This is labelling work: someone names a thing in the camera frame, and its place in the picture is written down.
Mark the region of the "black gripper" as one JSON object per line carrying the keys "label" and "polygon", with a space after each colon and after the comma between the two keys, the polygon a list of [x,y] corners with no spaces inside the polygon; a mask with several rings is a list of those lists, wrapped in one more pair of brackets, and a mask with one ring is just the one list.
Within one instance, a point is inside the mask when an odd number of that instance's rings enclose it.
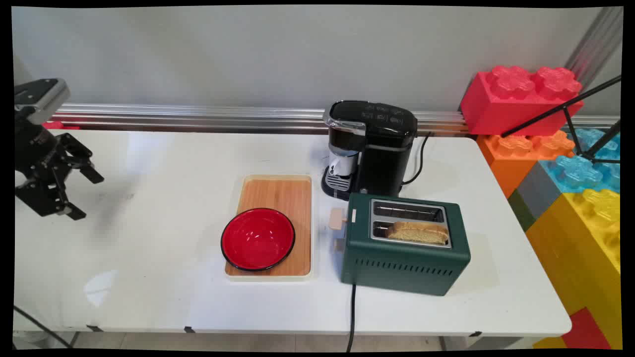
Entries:
{"label": "black gripper", "polygon": [[71,203],[65,191],[72,169],[93,184],[105,180],[92,163],[92,151],[77,138],[70,133],[54,136],[29,120],[14,122],[14,169],[26,180],[14,188],[25,205],[41,217],[66,215],[74,221],[84,219],[86,213]]}

